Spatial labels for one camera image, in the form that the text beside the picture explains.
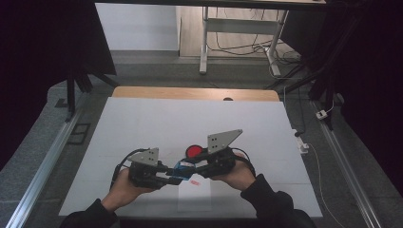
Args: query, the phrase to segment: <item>aluminum rail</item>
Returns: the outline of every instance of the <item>aluminum rail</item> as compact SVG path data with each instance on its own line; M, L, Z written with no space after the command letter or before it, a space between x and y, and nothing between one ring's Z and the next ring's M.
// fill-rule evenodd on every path
M9 223L7 224L7 228L16 228L22 227L26 222L29 214L38 199L39 195L42 192L45 184L47 183L50 172L52 171L54 165L59 159L60 154L62 153L63 148L67 142L68 136L70 135L74 125L77 123L78 119L83 113L83 106L86 101L86 95L80 98L78 103L78 108L68 123L64 123L61 127L59 133L56 136L56 139L53 141L47 155L39 166L38 171L33 177L30 185L21 198L20 203L14 211Z
M311 102L311 106L315 112L319 111L314 102ZM358 178L356 177L352 166L350 165L343 149L341 148L335 132L329 130L325 122L320 122L320 127L322 128L328 144L332 148L341 173L343 174L344 179L349 185L350 191L357 201L358 208L361 211L362 217L367 223L367 226L369 228L381 228L382 226L379 222L376 212L364 189L362 189L361 185L359 184Z

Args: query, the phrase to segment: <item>human hand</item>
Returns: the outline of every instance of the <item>human hand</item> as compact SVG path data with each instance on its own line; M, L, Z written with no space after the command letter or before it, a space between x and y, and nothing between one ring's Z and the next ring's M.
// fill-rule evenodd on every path
M235 153L235 155L243 157L240 153ZM246 163L235 161L235 166L229 174L212 177L211 180L224 181L231 187L243 191L255 182L256 179Z
M123 169L113 183L109 193L101 201L104 208L112 213L120 207L128 205L143 193L150 193L154 189L136 187L128 177L128 168Z

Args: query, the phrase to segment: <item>paper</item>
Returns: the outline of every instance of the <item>paper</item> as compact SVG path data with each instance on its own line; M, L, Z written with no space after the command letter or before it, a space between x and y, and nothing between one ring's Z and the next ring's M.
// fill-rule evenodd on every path
M210 179L194 174L179 185L178 212L211 211Z

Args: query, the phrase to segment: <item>wall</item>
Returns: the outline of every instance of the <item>wall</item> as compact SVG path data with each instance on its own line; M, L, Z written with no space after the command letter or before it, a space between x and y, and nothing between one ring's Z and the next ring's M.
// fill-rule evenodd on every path
M178 50L175 6L96 4L111 50Z

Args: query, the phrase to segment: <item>black sleeve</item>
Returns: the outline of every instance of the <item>black sleeve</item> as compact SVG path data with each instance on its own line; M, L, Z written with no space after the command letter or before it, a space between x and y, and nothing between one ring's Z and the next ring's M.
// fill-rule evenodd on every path
M275 193L262 174L240 196L252 203L258 219L270 227L316 227L304 211L294 209L290 195L281 191Z
M109 214L100 199L96 199L85 211L68 215L60 228L108 228L118 220L115 213Z

